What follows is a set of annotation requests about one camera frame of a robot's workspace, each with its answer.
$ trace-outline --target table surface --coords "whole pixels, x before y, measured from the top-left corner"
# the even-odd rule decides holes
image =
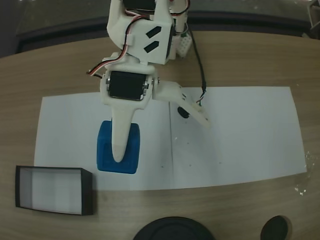
[[[320,42],[244,32],[195,32],[208,86],[290,86],[305,152],[320,154]],[[292,239],[319,239],[320,168],[312,174],[204,188],[96,192],[97,213],[62,215],[15,207],[15,166],[33,165],[43,96],[98,92],[85,72],[117,48],[108,38],[0,59],[0,236],[25,240],[131,240],[147,223],[192,218],[218,240],[258,240],[270,218],[292,222]],[[158,66],[161,79],[200,85],[193,50]],[[307,186],[301,196],[297,184]]]

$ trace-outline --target paper sheet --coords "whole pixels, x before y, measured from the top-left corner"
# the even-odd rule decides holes
[[[185,90],[195,98],[201,94],[199,87]],[[202,104],[210,129],[182,118],[174,104],[151,100],[138,110],[133,122],[140,127],[139,164],[130,175],[97,169],[99,128],[111,119],[99,93],[44,97],[34,164],[84,168],[94,174],[98,190],[218,186],[306,171],[289,87],[209,87]]]
[[[200,88],[186,88],[196,99]],[[210,87],[202,105],[211,128],[170,105],[174,186],[196,188],[305,172],[305,155],[289,87]]]
[[[137,110],[140,156],[136,174],[97,169],[100,125],[111,120],[111,109],[100,94],[82,93],[42,99],[36,136],[35,166],[84,168],[94,175],[97,190],[153,190],[172,188],[169,104],[151,100]]]

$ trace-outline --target white robotic arm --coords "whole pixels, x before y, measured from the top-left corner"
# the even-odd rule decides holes
[[[175,58],[175,22],[179,21],[173,17],[180,22],[183,18],[183,26],[187,18],[185,12],[170,12],[170,7],[175,9],[174,4],[181,6],[181,2],[189,7],[190,0],[158,0],[155,10],[149,10],[146,16],[125,9],[122,0],[111,0],[107,30],[122,52],[103,59],[88,74],[93,76],[99,69],[107,69],[100,80],[100,93],[102,102],[112,108],[111,147],[118,163],[126,152],[133,115],[137,109],[144,109],[151,97],[175,102],[203,126],[210,126],[204,109],[184,94],[180,85],[159,81],[156,68],[148,65],[165,64]]]

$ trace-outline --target blue block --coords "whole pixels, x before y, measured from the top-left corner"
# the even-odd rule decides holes
[[[138,124],[131,123],[128,143],[121,162],[116,162],[111,146],[112,122],[104,121],[101,124],[96,148],[96,164],[100,171],[135,174],[138,168],[140,151],[140,129]]]

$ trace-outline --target black round object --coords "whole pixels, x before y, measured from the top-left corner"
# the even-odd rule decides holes
[[[178,113],[181,115],[181,117],[183,117],[184,119],[189,118],[189,113],[184,110],[182,107],[178,107]]]
[[[185,217],[165,217],[142,228],[133,240],[216,240],[197,221]]]
[[[260,239],[261,240],[286,240],[289,234],[289,226],[283,216],[275,216],[271,218],[263,226]]]

